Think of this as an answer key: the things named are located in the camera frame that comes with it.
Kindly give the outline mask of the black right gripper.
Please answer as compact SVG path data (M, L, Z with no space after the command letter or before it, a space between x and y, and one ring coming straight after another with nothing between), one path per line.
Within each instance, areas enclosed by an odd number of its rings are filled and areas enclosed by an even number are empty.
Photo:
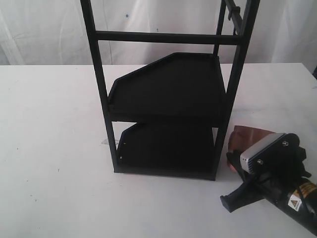
M239 151L227 152L227 165L232 171L241 171ZM299 146L295 157L287 160L279 167L260 174L245 173L244 179L251 179L251 183L242 183L236 190L220 197L223 207L229 212L250 205L263 199L263 193L274 198L281 196L296 196L310 198L312 196L311 174L305 169L306 150Z

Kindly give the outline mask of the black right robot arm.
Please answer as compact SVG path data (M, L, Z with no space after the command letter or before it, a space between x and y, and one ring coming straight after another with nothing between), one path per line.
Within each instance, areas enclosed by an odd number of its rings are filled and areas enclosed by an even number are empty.
M265 199L310 233L317 234L317 186L309 180L311 174L303 165L306 156L303 148L287 154L287 162L274 159L271 168L261 167L256 173L242 168L240 151L226 156L242 179L236 190L220 198L228 212Z

